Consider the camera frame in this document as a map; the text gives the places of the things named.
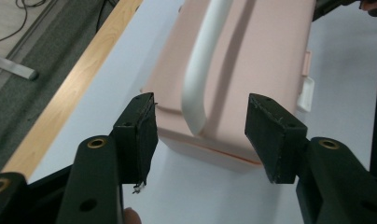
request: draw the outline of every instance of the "wooden table edge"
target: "wooden table edge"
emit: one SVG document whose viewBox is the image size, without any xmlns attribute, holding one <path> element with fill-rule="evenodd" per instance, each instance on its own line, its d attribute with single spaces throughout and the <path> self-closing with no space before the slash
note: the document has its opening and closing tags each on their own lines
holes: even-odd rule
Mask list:
<svg viewBox="0 0 377 224">
<path fill-rule="evenodd" d="M 119 1 L 2 172 L 32 175 L 142 1 Z"/>
</svg>

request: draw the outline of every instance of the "floor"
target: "floor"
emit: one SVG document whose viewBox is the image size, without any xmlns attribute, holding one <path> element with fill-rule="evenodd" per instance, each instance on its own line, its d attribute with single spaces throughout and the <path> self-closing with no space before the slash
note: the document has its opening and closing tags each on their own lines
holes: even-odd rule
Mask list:
<svg viewBox="0 0 377 224">
<path fill-rule="evenodd" d="M 25 34 L 28 28 L 40 15 L 40 13 L 46 8 L 49 2 L 52 0 L 46 0 L 45 4 L 39 7 L 28 7 L 28 17 L 25 25 L 22 29 L 2 42 L 0 42 L 0 56 L 6 57 L 12 51 L 14 46 L 18 43 L 20 38 Z M 33 5 L 39 2 L 39 0 L 26 0 L 26 5 Z M 18 8 L 15 5 L 15 1 L 0 0 L 0 38 L 11 35 L 16 32 L 23 24 L 25 18 L 25 11 L 22 8 Z"/>
</svg>

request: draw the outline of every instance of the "black cable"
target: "black cable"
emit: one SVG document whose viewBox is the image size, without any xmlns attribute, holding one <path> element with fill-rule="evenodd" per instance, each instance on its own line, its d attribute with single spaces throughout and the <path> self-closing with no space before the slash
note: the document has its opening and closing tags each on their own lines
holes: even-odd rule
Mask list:
<svg viewBox="0 0 377 224">
<path fill-rule="evenodd" d="M 6 40 L 8 38 L 11 38 L 12 36 L 14 36 L 16 33 L 18 33 L 20 30 L 22 30 L 23 26 L 25 25 L 26 20 L 28 19 L 28 8 L 26 8 L 25 0 L 21 0 L 21 1 L 22 1 L 22 4 L 23 4 L 23 9 L 25 10 L 25 18 L 23 19 L 23 23 L 22 23 L 21 27 L 17 31 L 15 31 L 14 33 L 12 33 L 11 35 L 7 35 L 7 36 L 1 38 L 0 42 L 2 42 L 4 40 Z"/>
<path fill-rule="evenodd" d="M 39 1 L 39 2 L 37 2 L 37 3 L 34 3 L 34 4 L 31 4 L 31 5 L 27 5 L 27 4 L 25 4 L 25 6 L 26 7 L 40 7 L 40 6 L 42 6 L 42 5 L 44 5 L 46 3 L 46 0 L 41 0 L 41 1 Z M 23 7 L 23 4 L 22 4 L 22 6 L 19 6 L 18 5 L 18 1 L 16 0 L 16 6 L 18 7 L 18 8 L 24 8 Z"/>
<path fill-rule="evenodd" d="M 112 7 L 115 7 L 118 2 L 119 1 L 116 2 L 115 0 L 104 0 L 101 6 L 101 10 L 99 11 L 98 21 L 96 22 L 96 32 L 98 32 L 99 29 L 101 28 L 101 17 L 102 17 L 102 13 L 105 10 L 106 3 L 109 3 Z"/>
<path fill-rule="evenodd" d="M 18 5 L 18 0 L 16 0 L 16 6 L 17 6 L 18 8 L 23 8 L 23 9 L 25 10 L 25 17 L 24 17 L 24 19 L 23 19 L 23 22 L 22 22 L 21 27 L 20 27 L 17 31 L 15 31 L 14 33 L 12 33 L 11 35 L 7 35 L 7 36 L 5 36 L 5 37 L 3 37 L 3 38 L 0 38 L 0 42 L 4 41 L 4 40 L 6 40 L 6 39 L 11 38 L 12 36 L 14 36 L 14 35 L 17 34 L 19 31 L 22 30 L 23 26 L 25 25 L 26 21 L 28 20 L 28 7 L 39 7 L 39 6 L 43 5 L 43 4 L 45 4 L 45 3 L 46 3 L 46 0 L 41 0 L 40 2 L 35 3 L 35 4 L 32 4 L 32 5 L 26 5 L 26 4 L 25 4 L 25 0 L 21 0 L 21 2 L 22 2 L 22 6 L 19 6 L 19 5 Z"/>
</svg>

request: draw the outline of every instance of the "pink plastic object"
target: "pink plastic object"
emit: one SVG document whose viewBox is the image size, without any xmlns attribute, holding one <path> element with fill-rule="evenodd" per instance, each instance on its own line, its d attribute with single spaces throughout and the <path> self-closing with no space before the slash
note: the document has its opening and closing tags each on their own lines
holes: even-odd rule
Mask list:
<svg viewBox="0 0 377 224">
<path fill-rule="evenodd" d="M 205 120 L 203 127 L 193 132 L 188 125 L 190 120 L 183 116 L 182 95 L 184 87 L 190 91 L 187 73 L 190 62 L 195 60 L 191 53 L 195 52 L 211 5 L 204 0 L 185 2 L 142 91 L 155 93 L 161 137 L 258 163 L 258 156 L 244 135 L 248 95 L 254 92 L 270 96 L 295 112 L 314 0 L 232 1 L 230 6 L 226 3 L 229 13 L 216 36 L 216 48 L 211 49 L 209 71 L 197 75 L 206 80 L 203 99 L 199 94 Z"/>
</svg>

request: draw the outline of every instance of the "white handle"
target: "white handle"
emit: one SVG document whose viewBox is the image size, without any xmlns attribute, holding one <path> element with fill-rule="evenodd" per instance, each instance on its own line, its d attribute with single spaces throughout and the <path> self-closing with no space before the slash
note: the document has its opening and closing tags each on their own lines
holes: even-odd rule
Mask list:
<svg viewBox="0 0 377 224">
<path fill-rule="evenodd" d="M 210 2 L 188 61 L 182 91 L 182 113 L 194 135 L 200 134 L 206 123 L 203 105 L 206 78 L 231 4 L 232 0 Z"/>
</svg>

